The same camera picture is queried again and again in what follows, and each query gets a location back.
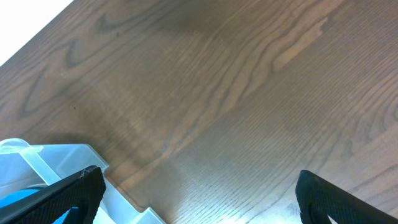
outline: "plastic container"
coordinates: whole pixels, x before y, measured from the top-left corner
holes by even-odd
[[[29,145],[22,139],[0,141],[0,198],[36,184],[53,184],[90,165],[109,165],[87,144]],[[164,223],[148,208],[139,213],[106,179],[94,223]]]

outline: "wood plank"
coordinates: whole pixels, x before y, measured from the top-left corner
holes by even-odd
[[[396,215],[396,9],[76,0],[0,68],[1,138],[91,144],[170,223],[299,222],[300,169]]]

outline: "brown wood grain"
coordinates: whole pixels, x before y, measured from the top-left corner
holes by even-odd
[[[298,223],[301,169],[398,216],[397,9],[76,0],[0,68],[0,135],[91,144],[169,223]]]

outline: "translucent plastic bin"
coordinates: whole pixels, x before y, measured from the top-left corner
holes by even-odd
[[[88,166],[108,164],[87,144],[31,146],[22,139],[0,141],[0,198],[36,184],[53,184]],[[139,213],[105,179],[106,191],[94,223],[164,223],[148,208]]]

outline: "wooden table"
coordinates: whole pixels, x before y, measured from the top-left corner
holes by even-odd
[[[397,11],[76,0],[0,68],[1,139],[91,144],[169,223],[298,223],[302,169],[398,217]]]

